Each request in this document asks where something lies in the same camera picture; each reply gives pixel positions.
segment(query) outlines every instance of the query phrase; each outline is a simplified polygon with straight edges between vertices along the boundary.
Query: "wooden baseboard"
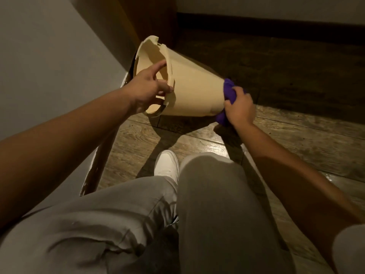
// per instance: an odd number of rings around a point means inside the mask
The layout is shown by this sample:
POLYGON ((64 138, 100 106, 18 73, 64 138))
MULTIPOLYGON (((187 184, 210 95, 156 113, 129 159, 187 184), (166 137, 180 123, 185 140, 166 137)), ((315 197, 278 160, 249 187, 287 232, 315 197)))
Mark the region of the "wooden baseboard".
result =
MULTIPOLYGON (((127 73, 127 77, 122 86, 125 86, 133 78, 134 59, 131 67, 127 73)), ((98 188, 100 179, 103 174, 104 167, 107 163, 110 151, 112 150, 113 143, 118 133, 119 127, 112 131, 107 138, 98 146, 96 150, 94 161, 92 162, 91 169, 86 175, 84 185, 81 189, 80 196, 95 192, 98 188)))
POLYGON ((180 28, 365 45, 365 26, 363 25, 192 13, 177 13, 177 20, 180 28))

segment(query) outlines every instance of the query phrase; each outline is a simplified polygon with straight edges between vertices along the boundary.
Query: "white sneaker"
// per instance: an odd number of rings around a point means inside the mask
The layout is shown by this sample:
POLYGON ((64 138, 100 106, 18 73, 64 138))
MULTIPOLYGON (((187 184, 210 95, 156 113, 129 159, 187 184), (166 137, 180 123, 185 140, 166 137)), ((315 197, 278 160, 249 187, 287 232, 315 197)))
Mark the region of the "white sneaker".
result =
POLYGON ((170 177, 177 184, 179 178, 179 161, 174 152, 164 150, 157 156, 154 175, 170 177))

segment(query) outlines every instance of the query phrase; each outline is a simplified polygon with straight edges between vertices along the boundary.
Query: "shirt sleeve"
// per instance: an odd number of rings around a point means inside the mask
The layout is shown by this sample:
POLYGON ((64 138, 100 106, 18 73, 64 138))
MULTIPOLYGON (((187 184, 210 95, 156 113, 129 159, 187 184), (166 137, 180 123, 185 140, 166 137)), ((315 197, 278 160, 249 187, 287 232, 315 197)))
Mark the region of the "shirt sleeve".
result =
POLYGON ((365 225, 341 231, 333 242, 332 257, 339 274, 364 274, 365 225))

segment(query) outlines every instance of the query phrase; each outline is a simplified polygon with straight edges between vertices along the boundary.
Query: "wall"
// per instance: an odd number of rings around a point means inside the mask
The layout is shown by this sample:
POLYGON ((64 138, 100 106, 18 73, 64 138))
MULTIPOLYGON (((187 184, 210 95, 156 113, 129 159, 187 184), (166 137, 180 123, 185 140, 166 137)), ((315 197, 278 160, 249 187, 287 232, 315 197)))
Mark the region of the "wall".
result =
MULTIPOLYGON (((91 28, 76 8, 109 29, 117 30, 118 23, 113 27, 86 5, 82 0, 0 0, 0 140, 120 87, 134 45, 120 27, 114 39, 95 33, 100 25, 91 28)), ((40 207, 77 197, 92 156, 40 207)))
POLYGON ((176 0, 179 12, 365 25, 365 0, 176 0))

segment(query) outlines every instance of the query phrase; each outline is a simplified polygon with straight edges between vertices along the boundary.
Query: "leg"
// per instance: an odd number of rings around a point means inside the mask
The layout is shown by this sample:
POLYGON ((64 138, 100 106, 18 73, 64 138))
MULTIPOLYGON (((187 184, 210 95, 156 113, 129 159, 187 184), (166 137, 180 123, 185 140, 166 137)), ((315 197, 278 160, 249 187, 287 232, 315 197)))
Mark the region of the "leg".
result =
POLYGON ((139 178, 22 219, 0 242, 0 273, 124 273, 176 214, 169 177, 139 178))
POLYGON ((181 273, 287 273, 279 243, 243 168, 213 153, 180 166, 181 273))

